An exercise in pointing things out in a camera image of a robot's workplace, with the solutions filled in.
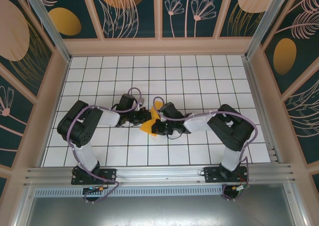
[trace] white grid mat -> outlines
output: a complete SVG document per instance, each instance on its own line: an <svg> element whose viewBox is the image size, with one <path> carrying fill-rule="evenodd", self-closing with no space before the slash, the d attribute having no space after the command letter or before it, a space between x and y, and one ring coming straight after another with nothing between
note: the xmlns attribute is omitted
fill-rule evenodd
<svg viewBox="0 0 319 226"><path fill-rule="evenodd" d="M56 127L78 99L112 107L131 87L141 90L147 109L155 96L172 102L183 114L229 104L259 130L244 156L250 163L270 162L241 56L170 55L72 58L42 165L76 165ZM212 131L169 140L166 136L150 136L139 126L97 128L92 146L101 166L219 164L225 148Z"/></svg>

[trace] black mounting plate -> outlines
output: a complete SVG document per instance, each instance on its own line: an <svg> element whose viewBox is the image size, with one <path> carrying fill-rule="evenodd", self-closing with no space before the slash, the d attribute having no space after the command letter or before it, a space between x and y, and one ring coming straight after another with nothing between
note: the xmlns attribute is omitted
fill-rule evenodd
<svg viewBox="0 0 319 226"><path fill-rule="evenodd" d="M105 178L107 180L116 180L116 169L100 169L98 176L101 178ZM90 175L88 175L85 171L76 166L72 170L72 185L103 185L102 180L97 180Z"/></svg>
<svg viewBox="0 0 319 226"><path fill-rule="evenodd" d="M247 181L247 168L246 166L239 166L235 171L231 173L228 179L225 179L220 174L220 167L205 167L201 172L201 175L205 177L206 183L229 183L229 182L240 182L240 175L244 180Z"/></svg>

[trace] wall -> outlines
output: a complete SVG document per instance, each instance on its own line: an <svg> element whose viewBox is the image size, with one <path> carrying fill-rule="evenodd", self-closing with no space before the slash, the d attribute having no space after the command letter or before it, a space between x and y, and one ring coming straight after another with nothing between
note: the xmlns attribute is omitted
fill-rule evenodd
<svg viewBox="0 0 319 226"><path fill-rule="evenodd" d="M271 0L41 0L72 55L243 54Z"/></svg>
<svg viewBox="0 0 319 226"><path fill-rule="evenodd" d="M319 225L319 0L288 0L252 65L284 162Z"/></svg>
<svg viewBox="0 0 319 226"><path fill-rule="evenodd" d="M0 218L7 225L22 180L37 166L66 61L24 0L0 0Z"/></svg>

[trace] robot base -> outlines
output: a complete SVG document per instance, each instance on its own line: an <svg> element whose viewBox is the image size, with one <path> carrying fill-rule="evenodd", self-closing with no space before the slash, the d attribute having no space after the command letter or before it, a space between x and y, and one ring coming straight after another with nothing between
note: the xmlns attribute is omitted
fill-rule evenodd
<svg viewBox="0 0 319 226"><path fill-rule="evenodd" d="M100 169L100 165L92 171L93 174L105 178L107 180L116 180L116 169ZM72 185L113 185L114 183L104 183L102 180L98 180L88 175L80 167L76 166L72 170Z"/></svg>
<svg viewBox="0 0 319 226"><path fill-rule="evenodd" d="M225 171L227 170L221 166L205 167L201 175L205 177L206 183L236 183L241 178L247 181L246 166L238 166L233 172Z"/></svg>

